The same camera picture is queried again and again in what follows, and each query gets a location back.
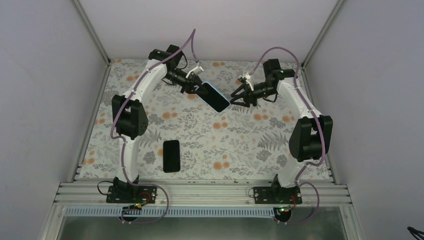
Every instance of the gray floor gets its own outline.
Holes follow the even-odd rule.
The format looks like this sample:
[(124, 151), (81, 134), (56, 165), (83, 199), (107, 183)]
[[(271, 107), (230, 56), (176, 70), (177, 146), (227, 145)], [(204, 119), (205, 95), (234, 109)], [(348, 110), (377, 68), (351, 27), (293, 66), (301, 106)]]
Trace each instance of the gray floor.
[[(311, 213), (311, 208), (293, 211), (290, 221)], [(310, 221), (277, 225), (266, 218), (164, 218), (149, 225), (122, 224), (117, 217), (66, 217), (61, 240), (344, 240), (338, 207), (323, 207)]]

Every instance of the black smartphone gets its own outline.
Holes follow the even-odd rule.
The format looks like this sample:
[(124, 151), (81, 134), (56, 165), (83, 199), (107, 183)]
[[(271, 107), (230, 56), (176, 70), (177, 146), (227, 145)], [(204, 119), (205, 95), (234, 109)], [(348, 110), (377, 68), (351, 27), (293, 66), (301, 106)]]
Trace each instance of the black smartphone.
[(163, 171), (175, 173), (181, 170), (180, 141), (169, 140), (163, 142)]
[(206, 88), (207, 94), (200, 94), (198, 96), (218, 113), (224, 111), (231, 105), (230, 101), (209, 82), (205, 81), (202, 83), (202, 86)]

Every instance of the black mounting plate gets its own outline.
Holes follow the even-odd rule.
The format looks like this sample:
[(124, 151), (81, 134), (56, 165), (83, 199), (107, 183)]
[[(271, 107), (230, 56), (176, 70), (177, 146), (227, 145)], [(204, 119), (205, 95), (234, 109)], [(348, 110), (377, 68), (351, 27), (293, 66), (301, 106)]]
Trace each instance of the black mounting plate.
[(255, 204), (282, 204), (288, 205), (293, 204), (293, 196), (296, 199), (296, 204), (302, 203), (301, 189), (299, 187), (287, 188), (287, 193), (282, 197), (281, 201), (276, 201), (273, 195), (273, 190), (270, 186), (255, 186), (253, 188), (253, 196)]
[[(157, 188), (155, 186), (138, 186), (137, 188), (137, 193), (147, 192), (150, 194), (151, 198), (148, 202), (149, 204), (155, 203), (157, 195)], [(146, 196), (144, 194), (131, 198), (128, 194), (126, 194), (126, 192), (117, 190), (117, 188), (113, 185), (109, 187), (108, 193), (110, 193), (106, 198), (106, 203), (108, 204), (137, 204), (146, 200)]]

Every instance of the floral tablecloth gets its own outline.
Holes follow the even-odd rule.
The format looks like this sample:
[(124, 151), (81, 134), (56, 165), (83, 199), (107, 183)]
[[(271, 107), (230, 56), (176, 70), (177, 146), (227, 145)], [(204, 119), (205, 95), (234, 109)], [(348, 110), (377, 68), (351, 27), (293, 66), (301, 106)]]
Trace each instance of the floral tablecloth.
[[(115, 59), (98, 109), (80, 178), (113, 178), (119, 168), (120, 146), (112, 140), (111, 99), (123, 94), (139, 77), (147, 60)], [(194, 66), (188, 61), (188, 69)], [(202, 61), (199, 76), (226, 97), (241, 83), (237, 77), (255, 62)], [(295, 68), (294, 63), (281, 63)], [(264, 80), (262, 66), (253, 74), (255, 83)], [(275, 103), (258, 101), (257, 107), (232, 105), (214, 111), (195, 94), (181, 94), (180, 87), (159, 82), (151, 98), (143, 103), (148, 128), (142, 136), (138, 172), (142, 179), (271, 180), (288, 159), (288, 140), (296, 119), (278, 96)], [(179, 140), (181, 171), (163, 172), (163, 142)], [(327, 166), (308, 167), (302, 179), (329, 179)]]

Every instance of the white wall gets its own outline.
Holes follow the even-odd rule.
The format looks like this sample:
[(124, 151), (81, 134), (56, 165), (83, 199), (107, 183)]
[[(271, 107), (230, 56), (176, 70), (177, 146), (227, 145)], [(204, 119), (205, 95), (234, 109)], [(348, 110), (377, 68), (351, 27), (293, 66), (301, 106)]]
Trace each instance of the white wall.
[(424, 231), (424, 1), (348, 0), (307, 66), (366, 239)]
[[(288, 48), (304, 60), (337, 0), (80, 2), (111, 58), (146, 59), (153, 49), (181, 46), (196, 28), (199, 59), (257, 61), (275, 46)], [(269, 57), (294, 62), (279, 51)]]
[(2, 239), (40, 235), (74, 167), (104, 66), (70, 0), (2, 1)]

